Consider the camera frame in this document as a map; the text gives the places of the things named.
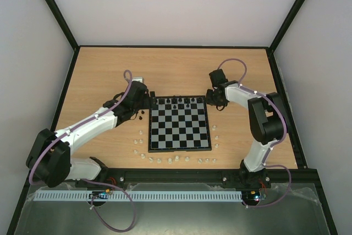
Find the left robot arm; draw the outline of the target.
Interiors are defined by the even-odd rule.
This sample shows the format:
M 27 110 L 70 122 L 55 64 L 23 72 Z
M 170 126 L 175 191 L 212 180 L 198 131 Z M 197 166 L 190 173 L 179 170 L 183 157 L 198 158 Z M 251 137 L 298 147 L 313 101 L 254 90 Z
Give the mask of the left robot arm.
M 155 92 L 137 80 L 106 101 L 93 114 L 64 129 L 40 131 L 26 160 L 30 184 L 53 188 L 67 180 L 100 180 L 107 167 L 99 159 L 74 158 L 73 154 L 98 135 L 131 120 L 156 104 Z

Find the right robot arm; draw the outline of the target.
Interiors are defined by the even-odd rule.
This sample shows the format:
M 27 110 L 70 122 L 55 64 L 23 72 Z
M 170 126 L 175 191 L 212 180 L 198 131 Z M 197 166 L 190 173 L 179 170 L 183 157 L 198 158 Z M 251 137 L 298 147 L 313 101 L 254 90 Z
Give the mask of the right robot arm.
M 230 102 L 248 110 L 253 142 L 247 156 L 241 161 L 239 179 L 245 186 L 265 179 L 267 159 L 274 146 L 286 137 L 289 125 L 283 101 L 276 92 L 263 94 L 243 86 L 238 81 L 228 81 L 222 69 L 209 73 L 212 89 L 206 93 L 206 103 L 221 111 Z

